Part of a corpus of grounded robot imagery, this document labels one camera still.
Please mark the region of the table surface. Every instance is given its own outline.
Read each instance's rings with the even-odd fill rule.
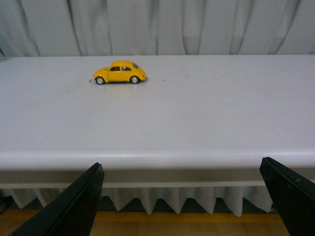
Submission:
[[[97,85],[131,60],[148,80]],[[0,170],[315,167],[315,55],[0,59]]]

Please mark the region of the car window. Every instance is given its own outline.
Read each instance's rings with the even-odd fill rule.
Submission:
[[[120,68],[119,66],[115,66],[115,67],[110,68],[110,71],[120,71]]]
[[[122,66],[122,71],[128,71],[128,70],[131,70],[131,69],[127,66]]]

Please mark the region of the white table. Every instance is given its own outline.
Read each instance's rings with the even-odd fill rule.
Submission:
[[[148,81],[89,82],[119,59]],[[315,179],[314,55],[3,58],[0,95],[0,188],[95,162],[105,187],[263,185],[266,156]]]

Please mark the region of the car wheel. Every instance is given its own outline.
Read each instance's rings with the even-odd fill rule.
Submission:
[[[132,77],[130,78],[130,81],[135,85],[135,84],[139,83],[140,80],[139,80],[138,77],[132,76]]]
[[[98,85],[102,85],[105,83],[105,81],[102,77],[97,77],[95,81]]]

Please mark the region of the wooden floor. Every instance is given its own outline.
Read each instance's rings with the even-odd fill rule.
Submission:
[[[7,210],[0,236],[7,236],[37,210]],[[277,214],[98,212],[91,236],[289,236]]]

